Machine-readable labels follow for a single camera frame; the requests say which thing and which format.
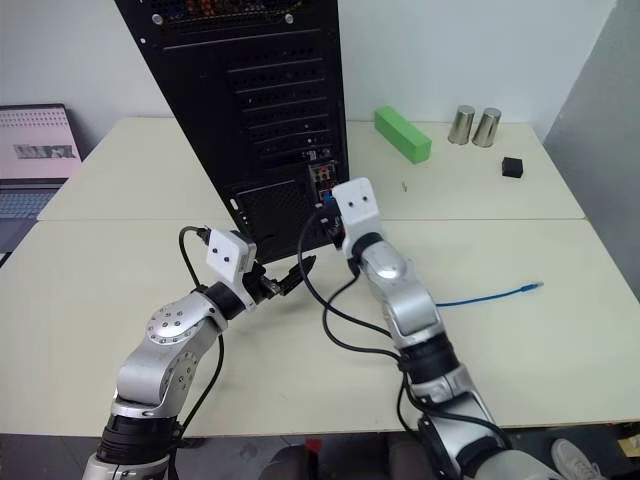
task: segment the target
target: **white wall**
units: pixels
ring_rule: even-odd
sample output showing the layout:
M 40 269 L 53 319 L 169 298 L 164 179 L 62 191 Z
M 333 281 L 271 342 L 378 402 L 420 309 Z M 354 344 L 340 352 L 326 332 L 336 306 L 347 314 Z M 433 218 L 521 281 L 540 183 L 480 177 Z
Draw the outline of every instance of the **white wall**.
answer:
M 112 1 L 0 2 L 5 103 L 64 102 L 90 144 L 122 116 L 169 113 Z M 448 121 L 470 103 L 544 137 L 614 3 L 340 0 L 347 116 Z

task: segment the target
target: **laptop screen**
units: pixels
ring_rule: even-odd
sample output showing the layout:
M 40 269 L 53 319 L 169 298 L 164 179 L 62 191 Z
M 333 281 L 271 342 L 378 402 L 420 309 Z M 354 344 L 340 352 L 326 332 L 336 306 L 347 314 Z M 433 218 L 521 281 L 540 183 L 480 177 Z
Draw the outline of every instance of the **laptop screen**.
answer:
M 63 105 L 0 107 L 0 180 L 69 178 L 79 167 Z

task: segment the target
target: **blue ethernet cable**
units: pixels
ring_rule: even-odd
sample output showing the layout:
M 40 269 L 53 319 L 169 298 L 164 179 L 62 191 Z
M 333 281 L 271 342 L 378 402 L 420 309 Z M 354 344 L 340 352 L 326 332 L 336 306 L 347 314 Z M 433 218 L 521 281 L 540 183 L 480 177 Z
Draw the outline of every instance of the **blue ethernet cable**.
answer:
M 508 297 L 510 295 L 515 295 L 516 293 L 529 292 L 529 291 L 535 290 L 536 288 L 541 287 L 543 285 L 544 285 L 544 282 L 528 283 L 526 285 L 521 286 L 520 288 L 516 288 L 514 290 L 509 290 L 508 292 L 497 293 L 495 295 L 487 295 L 486 297 L 470 298 L 468 300 L 459 300 L 457 302 L 436 303 L 436 307 L 438 307 L 438 308 L 458 307 L 460 305 L 468 305 L 470 303 L 487 302 L 489 300 L 496 300 L 498 298 L 504 298 L 504 297 Z

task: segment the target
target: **shoe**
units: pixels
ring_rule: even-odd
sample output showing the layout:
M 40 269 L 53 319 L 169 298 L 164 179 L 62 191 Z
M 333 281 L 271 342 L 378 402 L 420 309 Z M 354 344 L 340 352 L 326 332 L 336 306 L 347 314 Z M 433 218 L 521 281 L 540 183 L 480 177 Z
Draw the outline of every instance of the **shoe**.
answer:
M 561 438 L 553 442 L 551 458 L 558 473 L 567 480 L 606 480 L 598 465 L 591 463 L 569 440 Z

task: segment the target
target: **gray wall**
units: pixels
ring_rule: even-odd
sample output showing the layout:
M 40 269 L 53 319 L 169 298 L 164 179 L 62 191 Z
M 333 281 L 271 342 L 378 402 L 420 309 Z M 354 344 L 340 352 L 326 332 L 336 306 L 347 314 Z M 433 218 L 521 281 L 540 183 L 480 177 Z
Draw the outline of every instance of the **gray wall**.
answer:
M 640 298 L 640 2 L 619 0 L 545 146 Z

